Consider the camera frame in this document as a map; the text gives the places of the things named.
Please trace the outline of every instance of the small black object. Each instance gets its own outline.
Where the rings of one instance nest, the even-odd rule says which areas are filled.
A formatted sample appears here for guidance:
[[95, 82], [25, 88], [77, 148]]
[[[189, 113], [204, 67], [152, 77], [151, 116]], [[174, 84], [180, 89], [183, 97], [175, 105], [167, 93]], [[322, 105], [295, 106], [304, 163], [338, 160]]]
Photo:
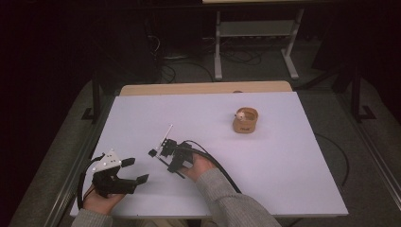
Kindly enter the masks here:
[[150, 155], [150, 157], [153, 158], [154, 156], [156, 156], [157, 151], [155, 149], [152, 149], [148, 154]]

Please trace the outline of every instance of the gray carpet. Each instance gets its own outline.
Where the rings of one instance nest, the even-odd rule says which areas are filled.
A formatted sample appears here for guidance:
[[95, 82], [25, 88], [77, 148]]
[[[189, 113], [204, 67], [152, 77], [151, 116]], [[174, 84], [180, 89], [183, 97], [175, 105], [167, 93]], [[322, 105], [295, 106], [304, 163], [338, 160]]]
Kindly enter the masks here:
[[[255, 46], [257, 51], [227, 47], [227, 59], [222, 59], [223, 81], [287, 80], [292, 86], [298, 86], [321, 73], [310, 69], [319, 42], [299, 41], [294, 46], [292, 58], [300, 74], [300, 79], [296, 81], [289, 78], [279, 52], [281, 47], [283, 44], [275, 41], [261, 47]], [[250, 54], [256, 57], [244, 62], [247, 58], [249, 60]], [[173, 78], [173, 72], [175, 82], [179, 83], [211, 81], [210, 75], [214, 72], [213, 54], [174, 61], [164, 67], [164, 71], [166, 73], [161, 81], [163, 83]], [[348, 111], [349, 92], [335, 95], [328, 89], [333, 79], [335, 78], [323, 81], [313, 90], [298, 94], [350, 215], [301, 220], [279, 218], [279, 221], [283, 226], [289, 226], [294, 221], [298, 222], [293, 226], [401, 226], [400, 210], [381, 179], [359, 132], [360, 127], [367, 131], [394, 176], [400, 180], [401, 167], [398, 163], [401, 155], [401, 127], [377, 98], [375, 89], [365, 81], [362, 83], [361, 102], [373, 109], [377, 120], [365, 120], [360, 125], [356, 124]], [[58, 192], [65, 183], [66, 175], [75, 162], [77, 152], [94, 127], [90, 121], [80, 119], [86, 108], [91, 106], [91, 101], [91, 86], [88, 84], [82, 89], [66, 117], [10, 226], [44, 226], [46, 223], [48, 214], [58, 200]], [[347, 172], [346, 159], [350, 164], [349, 175], [344, 186], [341, 186]], [[71, 225], [73, 219], [68, 214], [67, 207], [59, 226]], [[133, 222], [129, 220], [117, 220], [114, 226], [131, 224]]]

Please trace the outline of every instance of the black cable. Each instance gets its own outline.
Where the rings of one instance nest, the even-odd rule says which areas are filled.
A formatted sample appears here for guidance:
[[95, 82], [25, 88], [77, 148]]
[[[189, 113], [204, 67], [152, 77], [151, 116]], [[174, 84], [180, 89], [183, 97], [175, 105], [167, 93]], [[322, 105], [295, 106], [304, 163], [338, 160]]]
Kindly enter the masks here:
[[348, 180], [348, 175], [349, 175], [349, 173], [350, 173], [350, 163], [349, 163], [349, 160], [348, 160], [348, 157], [347, 157], [345, 151], [344, 151], [338, 144], [336, 144], [333, 140], [331, 140], [331, 139], [325, 137], [324, 135], [318, 134], [318, 133], [316, 133], [316, 132], [314, 132], [314, 134], [320, 136], [321, 138], [323, 138], [323, 139], [325, 139], [325, 140], [327, 140], [327, 141], [329, 141], [329, 142], [331, 142], [331, 143], [332, 143], [334, 146], [336, 146], [336, 147], [340, 150], [340, 152], [342, 153], [342, 155], [343, 155], [343, 157], [344, 157], [344, 159], [345, 159], [345, 164], [346, 164], [345, 176], [344, 176], [344, 179], [342, 180], [342, 183], [341, 183], [341, 187], [344, 187], [344, 186], [345, 186], [345, 183], [346, 183], [347, 180]]
[[209, 152], [207, 152], [207, 150], [205, 148], [203, 148], [200, 144], [198, 144], [197, 142], [193, 141], [193, 140], [185, 140], [185, 143], [193, 143], [195, 145], [197, 145], [198, 147], [200, 147], [205, 153], [209, 154]]
[[82, 190], [83, 190], [83, 183], [85, 182], [86, 171], [94, 162], [100, 161], [103, 157], [104, 154], [91, 160], [91, 162], [89, 162], [89, 164], [82, 170], [82, 172], [79, 175], [78, 188], [77, 188], [77, 205], [79, 210], [83, 207]]
[[212, 162], [222, 173], [223, 175], [226, 177], [226, 179], [228, 180], [228, 182], [231, 184], [231, 186], [234, 188], [235, 192], [237, 193], [242, 193], [241, 190], [239, 190], [238, 186], [235, 184], [235, 182], [233, 181], [233, 179], [230, 177], [230, 175], [227, 173], [227, 171], [223, 168], [223, 166], [218, 162], [218, 160], [216, 160], [211, 154], [209, 153], [205, 153], [205, 152], [201, 152], [197, 149], [194, 148], [174, 148], [177, 150], [183, 150], [183, 151], [187, 151], [187, 152], [194, 152], [199, 154], [200, 156], [202, 156], [203, 158], [208, 159], [210, 162]]

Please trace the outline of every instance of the dark background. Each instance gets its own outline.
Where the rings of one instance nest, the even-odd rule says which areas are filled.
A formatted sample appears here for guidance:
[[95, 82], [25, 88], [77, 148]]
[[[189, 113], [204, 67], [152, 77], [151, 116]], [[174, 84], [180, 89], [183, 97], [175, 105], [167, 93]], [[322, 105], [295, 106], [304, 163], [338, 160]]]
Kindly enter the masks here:
[[[0, 151], [5, 163], [0, 214], [2, 223], [9, 223], [78, 92], [94, 72], [109, 94], [124, 84], [156, 82], [159, 60], [149, 53], [147, 32], [177, 47], [193, 47], [202, 36], [213, 35], [215, 18], [210, 11], [150, 16], [87, 12], [70, 1], [0, 4]], [[400, 11], [392, 1], [309, 8], [298, 39], [323, 40], [316, 68], [327, 70], [341, 62], [357, 66], [401, 122]]]

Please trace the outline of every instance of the white shelf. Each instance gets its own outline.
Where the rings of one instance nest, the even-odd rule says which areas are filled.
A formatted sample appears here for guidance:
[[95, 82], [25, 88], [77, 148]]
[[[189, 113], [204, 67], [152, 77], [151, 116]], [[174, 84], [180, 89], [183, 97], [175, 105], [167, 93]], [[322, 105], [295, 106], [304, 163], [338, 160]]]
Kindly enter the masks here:
[[221, 22], [220, 37], [288, 36], [293, 24], [293, 20]]

